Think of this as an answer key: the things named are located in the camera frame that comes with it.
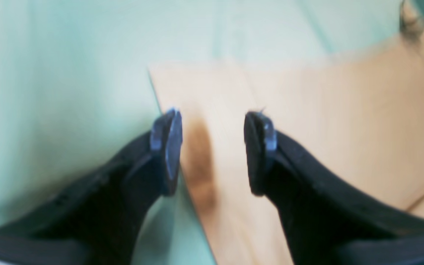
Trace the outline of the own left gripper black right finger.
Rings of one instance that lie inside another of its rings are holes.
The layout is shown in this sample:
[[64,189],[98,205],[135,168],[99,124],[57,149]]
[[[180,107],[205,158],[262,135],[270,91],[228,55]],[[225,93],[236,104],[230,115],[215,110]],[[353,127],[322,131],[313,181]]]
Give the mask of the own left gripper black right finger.
[[244,139],[251,191],[276,207],[295,265],[424,265],[424,219],[340,179],[260,112]]

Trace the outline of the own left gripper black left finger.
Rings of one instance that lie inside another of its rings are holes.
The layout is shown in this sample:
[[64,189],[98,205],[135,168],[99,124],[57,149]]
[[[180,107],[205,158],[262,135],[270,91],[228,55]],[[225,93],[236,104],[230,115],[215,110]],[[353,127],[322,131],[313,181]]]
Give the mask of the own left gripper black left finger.
[[170,109],[99,168],[0,226],[0,265],[129,265],[156,200],[175,194],[182,116]]

